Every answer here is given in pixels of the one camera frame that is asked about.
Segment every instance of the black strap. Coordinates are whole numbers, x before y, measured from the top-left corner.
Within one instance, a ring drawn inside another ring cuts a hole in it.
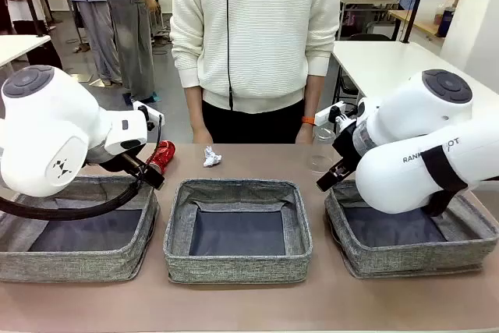
[[[19,216],[20,218],[32,218],[37,220],[68,221],[93,218],[101,214],[107,214],[108,212],[121,207],[123,204],[130,202],[139,193],[141,186],[142,182],[140,180],[137,180],[131,183],[127,190],[108,202],[98,204],[93,207],[77,209],[64,208],[59,210],[50,210],[44,208],[29,207],[0,198],[0,211],[5,212],[6,214]]]
[[[429,204],[423,208],[423,211],[430,216],[438,216],[445,211],[454,195],[466,189],[468,184],[452,168],[443,146],[440,145],[422,152],[421,158],[431,178],[443,189],[432,195]]]

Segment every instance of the gray trousers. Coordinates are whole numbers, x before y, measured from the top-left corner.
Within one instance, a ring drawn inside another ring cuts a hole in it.
[[[154,91],[149,9],[144,0],[108,0],[123,86],[143,100]]]
[[[113,41],[114,32],[106,2],[76,2],[80,11],[90,49],[94,55],[99,77],[116,83],[122,82],[118,52]]]

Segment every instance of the gray fabric bin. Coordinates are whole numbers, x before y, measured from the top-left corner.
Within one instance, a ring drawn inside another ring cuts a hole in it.
[[[129,176],[81,176],[52,197],[14,201],[47,209],[104,203],[133,181]],[[75,221],[41,221],[0,213],[0,280],[113,282],[138,273],[154,230],[158,204],[152,187],[118,210]]]
[[[478,271],[499,237],[497,226],[464,197],[435,218],[417,210],[373,213],[355,182],[344,181],[329,191],[325,205],[345,266],[357,278]]]
[[[292,182],[188,179],[175,195],[163,251],[173,282],[300,282],[312,236]]]

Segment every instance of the glass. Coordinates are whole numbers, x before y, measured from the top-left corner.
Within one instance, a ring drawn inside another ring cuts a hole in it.
[[[335,138],[334,125],[330,122],[314,129],[313,145],[307,159],[310,171],[325,173],[333,166],[333,150],[331,148]]]

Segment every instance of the orange watch band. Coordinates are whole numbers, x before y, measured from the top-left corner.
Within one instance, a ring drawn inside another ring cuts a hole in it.
[[[314,117],[302,117],[302,123],[304,124],[310,124],[310,125],[315,125],[315,118]]]

